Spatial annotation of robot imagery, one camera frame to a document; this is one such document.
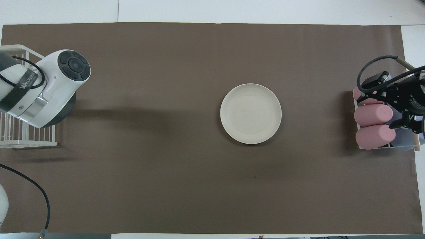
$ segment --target white plate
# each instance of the white plate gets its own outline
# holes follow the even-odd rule
[[[235,140],[258,144],[278,130],[282,120],[280,106],[275,94],[266,87],[239,85],[229,91],[221,103],[221,123]]]

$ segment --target white floor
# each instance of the white floor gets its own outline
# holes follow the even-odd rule
[[[421,0],[0,0],[0,30],[7,24],[111,22],[403,25],[405,59],[415,67],[425,65],[425,3]],[[425,146],[423,150],[415,156],[424,223]],[[155,238],[175,236],[157,234]]]

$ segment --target dish rack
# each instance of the dish rack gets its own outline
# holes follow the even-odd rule
[[[27,60],[34,56],[43,59],[44,56],[23,46],[0,46],[1,51]],[[31,148],[57,146],[55,141],[55,126],[36,128],[27,122],[19,120],[10,114],[0,112],[0,148]]]
[[[354,97],[354,90],[352,91],[352,95],[353,95],[353,101],[354,101],[354,110],[357,110],[357,108],[360,106],[359,103],[357,103],[356,98]],[[357,124],[357,131],[359,131],[362,127]],[[412,132],[412,137],[413,137],[413,142],[414,145],[404,145],[404,146],[392,146],[390,144],[386,144],[384,146],[381,146],[379,148],[401,148],[401,147],[414,147],[415,151],[421,151],[421,145],[419,142],[419,136],[415,133]]]

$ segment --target pink cylinder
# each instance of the pink cylinder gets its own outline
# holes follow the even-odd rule
[[[361,91],[358,89],[358,87],[356,86],[356,88],[354,88],[353,90],[353,95],[354,98],[356,100],[358,100],[361,96]],[[360,102],[360,104],[364,104],[364,105],[370,105],[370,104],[382,104],[382,101],[379,101],[377,99],[372,99],[372,98],[368,98],[362,102]]]
[[[373,125],[361,128],[356,133],[357,144],[364,149],[379,148],[393,141],[396,131],[388,125]]]
[[[354,119],[362,127],[381,125],[393,117],[393,110],[388,105],[361,105],[354,112]]]

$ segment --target cable connector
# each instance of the cable connector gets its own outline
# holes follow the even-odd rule
[[[44,239],[44,236],[47,233],[47,229],[43,229],[36,239]]]

